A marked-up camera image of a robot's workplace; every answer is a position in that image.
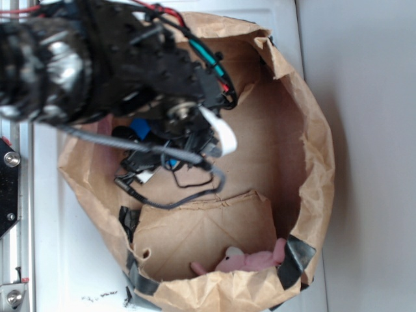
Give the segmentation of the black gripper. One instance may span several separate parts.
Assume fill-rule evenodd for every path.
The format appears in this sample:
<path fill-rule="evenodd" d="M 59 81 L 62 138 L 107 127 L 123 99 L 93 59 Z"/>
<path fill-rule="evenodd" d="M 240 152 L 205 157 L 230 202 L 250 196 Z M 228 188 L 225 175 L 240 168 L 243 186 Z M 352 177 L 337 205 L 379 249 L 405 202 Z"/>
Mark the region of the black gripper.
<path fill-rule="evenodd" d="M 185 98 L 154 99 L 148 104 L 149 138 L 170 147 L 212 157 L 223 156 L 219 131 L 223 101 L 205 99 L 197 102 Z M 140 142 L 136 131 L 128 126 L 117 126 L 112 138 Z M 124 152 L 114 182 L 122 190 L 132 192 L 133 184 L 147 183 L 161 167 L 161 158 L 152 153 Z"/>

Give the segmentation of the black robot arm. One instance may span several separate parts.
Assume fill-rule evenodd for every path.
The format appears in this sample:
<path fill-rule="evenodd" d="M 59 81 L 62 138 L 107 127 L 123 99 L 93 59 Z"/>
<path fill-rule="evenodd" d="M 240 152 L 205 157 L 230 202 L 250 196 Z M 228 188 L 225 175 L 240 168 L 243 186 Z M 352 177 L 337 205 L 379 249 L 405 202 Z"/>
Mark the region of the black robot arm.
<path fill-rule="evenodd" d="M 42 1 L 1 11 L 1 117 L 213 172 L 236 150 L 222 56 L 182 15 L 138 1 Z"/>

